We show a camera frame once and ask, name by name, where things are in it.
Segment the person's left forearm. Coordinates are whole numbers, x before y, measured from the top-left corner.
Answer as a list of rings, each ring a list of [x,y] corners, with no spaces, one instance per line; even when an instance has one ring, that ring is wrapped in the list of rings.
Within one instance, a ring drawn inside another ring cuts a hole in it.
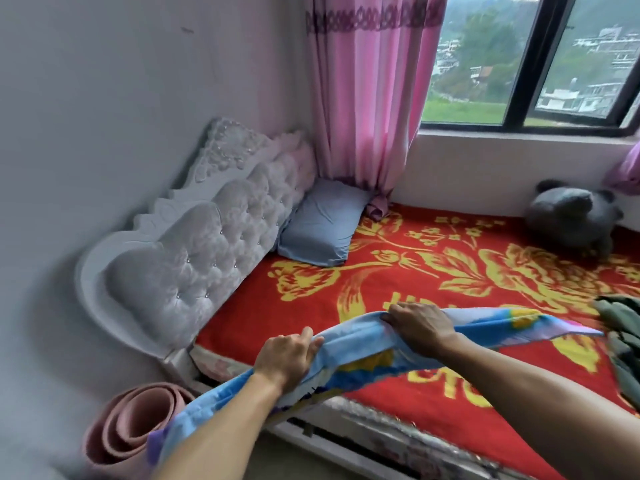
[[[152,480],[243,480],[260,431],[286,375],[256,371],[220,412],[185,440]]]

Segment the white tufted headboard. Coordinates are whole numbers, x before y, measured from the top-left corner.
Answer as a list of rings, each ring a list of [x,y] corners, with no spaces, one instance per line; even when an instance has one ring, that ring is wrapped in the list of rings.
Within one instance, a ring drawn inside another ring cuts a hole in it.
[[[270,252],[317,177],[304,131],[268,137],[214,118],[185,183],[76,266],[101,329],[158,360],[188,348]]]

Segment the rolled pink mat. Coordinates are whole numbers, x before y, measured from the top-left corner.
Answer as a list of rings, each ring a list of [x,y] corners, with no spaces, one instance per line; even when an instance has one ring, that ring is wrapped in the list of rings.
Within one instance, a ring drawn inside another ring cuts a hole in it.
[[[112,398],[87,429],[82,452],[92,472],[108,480],[149,480],[147,439],[195,399],[168,382],[142,385]]]

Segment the black window frame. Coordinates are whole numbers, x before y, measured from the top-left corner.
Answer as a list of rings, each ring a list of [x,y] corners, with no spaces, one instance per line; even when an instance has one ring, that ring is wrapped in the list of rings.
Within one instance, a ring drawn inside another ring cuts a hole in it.
[[[640,0],[447,0],[421,129],[634,135]]]

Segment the person's left hand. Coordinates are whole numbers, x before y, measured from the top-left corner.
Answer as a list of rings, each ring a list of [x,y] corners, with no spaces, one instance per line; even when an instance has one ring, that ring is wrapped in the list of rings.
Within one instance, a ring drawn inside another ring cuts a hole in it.
[[[313,346],[301,348],[299,334],[269,338],[257,356],[253,375],[278,395],[289,393],[306,377],[323,344],[324,337],[314,336]]]

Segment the person's right forearm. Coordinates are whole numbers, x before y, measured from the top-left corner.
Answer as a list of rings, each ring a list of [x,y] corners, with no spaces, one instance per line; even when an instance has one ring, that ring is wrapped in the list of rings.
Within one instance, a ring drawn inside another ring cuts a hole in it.
[[[566,480],[640,480],[640,418],[619,405],[459,333],[434,353]]]

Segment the floral mattress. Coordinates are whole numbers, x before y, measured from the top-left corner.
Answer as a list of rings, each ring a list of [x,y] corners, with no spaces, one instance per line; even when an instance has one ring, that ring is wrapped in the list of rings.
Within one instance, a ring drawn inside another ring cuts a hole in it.
[[[197,345],[190,350],[189,356],[202,375],[219,383],[234,379],[252,368]]]

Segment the blue pillow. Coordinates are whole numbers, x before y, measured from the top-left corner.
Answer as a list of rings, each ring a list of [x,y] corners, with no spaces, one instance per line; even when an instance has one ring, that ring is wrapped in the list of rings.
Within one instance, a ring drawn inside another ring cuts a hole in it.
[[[317,179],[280,234],[277,254],[318,267],[343,265],[371,199],[369,191]]]

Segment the red floral blanket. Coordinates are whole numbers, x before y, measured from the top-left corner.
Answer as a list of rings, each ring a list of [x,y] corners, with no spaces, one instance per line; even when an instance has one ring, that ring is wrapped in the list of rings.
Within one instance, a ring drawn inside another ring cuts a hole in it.
[[[199,334],[195,346],[252,365],[267,338],[323,331],[398,302],[440,308],[531,308],[590,328],[599,295],[640,298],[640,232],[614,232],[605,263],[545,248],[515,217],[396,204],[364,217],[343,266],[268,255]],[[547,467],[492,405],[450,369],[409,372],[343,396],[520,471]]]

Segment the grey plush toy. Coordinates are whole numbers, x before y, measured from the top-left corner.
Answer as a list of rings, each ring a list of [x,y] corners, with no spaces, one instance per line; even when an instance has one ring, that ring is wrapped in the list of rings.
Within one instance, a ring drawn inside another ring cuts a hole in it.
[[[526,227],[535,235],[567,249],[608,260],[612,232],[624,213],[609,190],[572,187],[555,179],[540,181],[536,196],[524,213]]]

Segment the white bed frame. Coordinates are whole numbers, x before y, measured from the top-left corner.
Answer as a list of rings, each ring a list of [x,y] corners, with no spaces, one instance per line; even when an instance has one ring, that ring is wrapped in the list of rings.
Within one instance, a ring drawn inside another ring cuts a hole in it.
[[[369,480],[557,480],[547,467],[532,476],[345,397],[291,413],[267,430]]]

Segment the green clothing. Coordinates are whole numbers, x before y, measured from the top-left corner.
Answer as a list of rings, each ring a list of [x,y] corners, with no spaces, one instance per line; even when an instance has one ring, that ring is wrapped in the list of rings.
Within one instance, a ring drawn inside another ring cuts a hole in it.
[[[640,298],[599,296],[592,307],[604,323],[620,395],[640,416]]]

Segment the purple curtain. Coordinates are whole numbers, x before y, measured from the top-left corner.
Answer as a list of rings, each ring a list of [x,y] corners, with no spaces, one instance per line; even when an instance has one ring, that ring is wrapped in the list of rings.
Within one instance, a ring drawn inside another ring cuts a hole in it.
[[[604,177],[604,185],[628,196],[640,196],[640,141]]]

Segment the pink curtain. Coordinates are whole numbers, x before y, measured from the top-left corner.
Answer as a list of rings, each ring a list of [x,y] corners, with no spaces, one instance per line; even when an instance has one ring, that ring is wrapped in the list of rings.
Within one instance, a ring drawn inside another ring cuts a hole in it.
[[[426,103],[447,0],[305,0],[321,176],[388,214]]]

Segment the blue printed pillowcase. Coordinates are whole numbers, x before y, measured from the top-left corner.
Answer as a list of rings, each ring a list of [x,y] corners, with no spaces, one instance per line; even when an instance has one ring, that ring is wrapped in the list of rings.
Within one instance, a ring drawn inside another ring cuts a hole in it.
[[[519,346],[566,335],[602,336],[603,333],[552,315],[526,308],[446,308],[455,331],[489,348]],[[320,332],[324,343],[307,375],[292,392],[281,396],[267,424],[279,423],[289,412],[372,383],[412,371],[443,367],[434,358],[413,352],[381,320],[384,312],[371,312]],[[199,396],[162,430],[147,439],[147,458],[158,466],[188,436],[229,403],[253,374],[250,369]]]

